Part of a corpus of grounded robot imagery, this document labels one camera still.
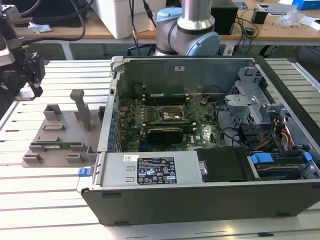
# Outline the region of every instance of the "sticker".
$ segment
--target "sticker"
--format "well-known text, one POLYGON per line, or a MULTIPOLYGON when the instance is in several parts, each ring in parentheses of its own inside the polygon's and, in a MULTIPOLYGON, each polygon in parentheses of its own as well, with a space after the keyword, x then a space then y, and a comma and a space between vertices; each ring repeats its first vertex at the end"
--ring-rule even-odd
POLYGON ((56 146, 56 145, 50 145, 50 146, 43 146, 44 149, 60 149, 60 146, 56 146))
POLYGON ((124 155, 123 161, 124 162, 136 162, 138 161, 139 155, 124 155))
POLYGON ((174 67, 174 71, 175 72, 184 72, 185 71, 185 67, 184 66, 175 66, 174 67))
POLYGON ((175 159, 173 157, 138 158, 137 162, 138 184, 177 183, 175 159))

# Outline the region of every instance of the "green circuit board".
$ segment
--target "green circuit board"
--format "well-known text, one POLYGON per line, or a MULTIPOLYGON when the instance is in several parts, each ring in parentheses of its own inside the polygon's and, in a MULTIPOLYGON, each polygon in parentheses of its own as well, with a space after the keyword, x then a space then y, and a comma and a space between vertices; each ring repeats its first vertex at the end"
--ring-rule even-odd
POLYGON ((214 121, 215 102, 201 105, 202 96, 186 105, 146 105, 141 99, 126 99, 120 113, 122 142, 126 152, 193 151, 196 148, 225 147, 214 121), (148 129, 183 129, 181 143, 149 144, 148 129))

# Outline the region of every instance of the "white label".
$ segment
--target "white label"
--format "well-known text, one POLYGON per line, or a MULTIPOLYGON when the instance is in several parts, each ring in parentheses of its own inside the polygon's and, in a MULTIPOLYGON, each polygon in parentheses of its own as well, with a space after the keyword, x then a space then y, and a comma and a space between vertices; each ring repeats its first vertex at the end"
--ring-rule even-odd
POLYGON ((163 179, 167 179, 167 180, 176 179, 176 176, 164 176, 163 179))
POLYGON ((175 72, 184 72, 185 71, 185 67, 184 66, 175 66, 174 67, 174 71, 175 72))
POLYGON ((123 161, 124 162, 137 162, 139 155, 124 155, 123 161))
POLYGON ((44 149, 60 149, 60 146, 51 145, 51 146, 43 146, 44 149))

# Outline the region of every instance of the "power supply label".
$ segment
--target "power supply label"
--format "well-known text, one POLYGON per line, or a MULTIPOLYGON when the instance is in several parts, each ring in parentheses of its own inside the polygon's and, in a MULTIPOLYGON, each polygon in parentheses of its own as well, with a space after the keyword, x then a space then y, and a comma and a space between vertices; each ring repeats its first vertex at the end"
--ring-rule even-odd
POLYGON ((144 184, 176 184, 176 166, 173 157, 138 158, 137 182, 144 184))

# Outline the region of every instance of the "blue box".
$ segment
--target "blue box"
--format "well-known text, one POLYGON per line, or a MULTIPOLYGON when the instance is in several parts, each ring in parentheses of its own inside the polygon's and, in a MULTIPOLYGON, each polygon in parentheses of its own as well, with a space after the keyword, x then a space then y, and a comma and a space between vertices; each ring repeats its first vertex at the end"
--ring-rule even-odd
POLYGON ((293 0, 292 4, 298 4, 297 9, 299 10, 320 9, 320 0, 312 0, 312 1, 293 0))

